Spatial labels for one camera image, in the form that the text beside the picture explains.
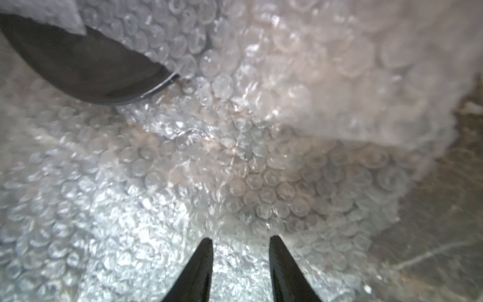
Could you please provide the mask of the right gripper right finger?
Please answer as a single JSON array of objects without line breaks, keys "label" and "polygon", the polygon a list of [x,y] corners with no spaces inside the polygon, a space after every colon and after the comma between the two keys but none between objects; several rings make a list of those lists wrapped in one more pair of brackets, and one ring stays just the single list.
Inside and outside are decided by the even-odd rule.
[{"label": "right gripper right finger", "polygon": [[278,235],[270,238],[269,265],[275,302],[321,302]]}]

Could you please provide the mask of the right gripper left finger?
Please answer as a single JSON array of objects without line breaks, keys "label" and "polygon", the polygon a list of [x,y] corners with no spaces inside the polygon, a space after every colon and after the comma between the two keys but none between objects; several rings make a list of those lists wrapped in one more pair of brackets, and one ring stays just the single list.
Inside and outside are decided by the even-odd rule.
[{"label": "right gripper left finger", "polygon": [[213,241],[204,238],[162,302],[208,302],[213,274]]}]

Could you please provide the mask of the bubble plate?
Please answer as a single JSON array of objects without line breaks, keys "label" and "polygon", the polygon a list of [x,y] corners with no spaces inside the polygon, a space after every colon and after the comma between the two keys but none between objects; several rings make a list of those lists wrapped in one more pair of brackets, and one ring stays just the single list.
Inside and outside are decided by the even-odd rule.
[{"label": "bubble plate", "polygon": [[1,300],[482,300],[481,1],[2,1],[176,72],[90,104],[1,32]]}]

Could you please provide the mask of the dark grey dinner plate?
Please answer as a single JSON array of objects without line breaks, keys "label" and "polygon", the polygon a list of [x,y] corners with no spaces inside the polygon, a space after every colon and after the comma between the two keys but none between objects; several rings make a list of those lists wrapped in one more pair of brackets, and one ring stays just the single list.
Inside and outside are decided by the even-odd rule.
[{"label": "dark grey dinner plate", "polygon": [[78,100],[105,106],[136,103],[167,89],[180,77],[100,31],[85,35],[1,14],[1,32],[39,76]]}]

